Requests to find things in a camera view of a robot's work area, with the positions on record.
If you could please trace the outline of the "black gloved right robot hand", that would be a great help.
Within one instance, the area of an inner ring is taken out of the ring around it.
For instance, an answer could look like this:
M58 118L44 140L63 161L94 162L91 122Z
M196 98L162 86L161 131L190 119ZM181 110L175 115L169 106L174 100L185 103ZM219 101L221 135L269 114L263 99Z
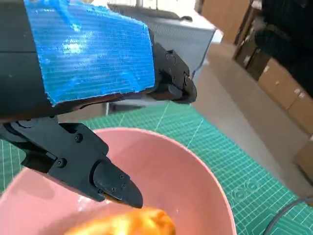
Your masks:
M258 48L283 66L313 95L313 2L263 0L265 27L255 32Z

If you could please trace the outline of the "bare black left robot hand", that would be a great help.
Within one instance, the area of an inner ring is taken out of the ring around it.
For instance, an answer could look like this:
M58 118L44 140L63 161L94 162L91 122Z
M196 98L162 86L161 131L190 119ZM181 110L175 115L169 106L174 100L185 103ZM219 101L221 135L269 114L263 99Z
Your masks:
M108 145L57 116L143 95L197 97L188 66L145 23L82 1L1 1L0 137L26 154L24 167L92 200L141 208L139 188L108 158Z

